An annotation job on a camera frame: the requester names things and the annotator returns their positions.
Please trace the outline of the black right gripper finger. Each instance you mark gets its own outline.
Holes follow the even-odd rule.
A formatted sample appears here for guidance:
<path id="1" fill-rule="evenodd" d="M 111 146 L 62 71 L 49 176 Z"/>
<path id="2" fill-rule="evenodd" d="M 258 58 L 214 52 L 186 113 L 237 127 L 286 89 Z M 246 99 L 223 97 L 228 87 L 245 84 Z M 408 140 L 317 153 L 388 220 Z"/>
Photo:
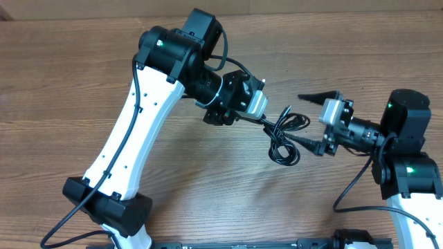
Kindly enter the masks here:
<path id="1" fill-rule="evenodd" d="M 316 156 L 322 156 L 324 151 L 321 149 L 322 142 L 319 140 L 311 140 L 308 138 L 295 136 L 289 133 L 286 133 L 285 136 L 299 145 L 302 145 L 306 150 L 310 151 L 312 154 Z"/>
<path id="2" fill-rule="evenodd" d="M 339 91 L 326 91 L 322 93 L 299 94 L 298 98 L 314 104 L 324 105 L 326 99 L 342 100 L 343 95 Z"/>

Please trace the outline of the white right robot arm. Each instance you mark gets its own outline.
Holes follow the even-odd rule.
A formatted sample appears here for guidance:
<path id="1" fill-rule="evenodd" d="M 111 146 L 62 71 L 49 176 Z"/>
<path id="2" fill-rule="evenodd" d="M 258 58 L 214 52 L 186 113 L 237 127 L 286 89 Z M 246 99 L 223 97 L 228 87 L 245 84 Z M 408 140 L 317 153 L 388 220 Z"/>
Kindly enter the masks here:
<path id="1" fill-rule="evenodd" d="M 321 140 L 295 140 L 316 156 L 334 156 L 338 147 L 368 156 L 365 165 L 381 190 L 400 248 L 442 247 L 442 178 L 437 163 L 422 150 L 431 119 L 427 95 L 412 89 L 390 94 L 380 123 L 354 115 L 354 103 L 339 91 L 300 94 L 322 106 Z"/>

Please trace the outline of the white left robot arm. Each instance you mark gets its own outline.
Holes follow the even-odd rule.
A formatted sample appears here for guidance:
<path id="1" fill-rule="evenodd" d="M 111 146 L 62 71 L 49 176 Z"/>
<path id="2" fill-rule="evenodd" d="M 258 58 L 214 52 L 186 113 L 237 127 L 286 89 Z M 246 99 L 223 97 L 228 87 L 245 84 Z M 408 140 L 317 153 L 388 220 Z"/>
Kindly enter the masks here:
<path id="1" fill-rule="evenodd" d="M 63 195 L 88 214 L 112 248 L 151 248 L 145 222 L 152 200 L 139 191 L 148 154 L 174 105 L 188 97 L 210 125 L 258 120 L 267 104 L 263 82 L 240 68 L 218 75 L 207 65 L 226 33 L 214 15 L 194 9 L 182 28 L 143 33 L 129 95 L 99 157 L 83 176 L 70 177 Z"/>

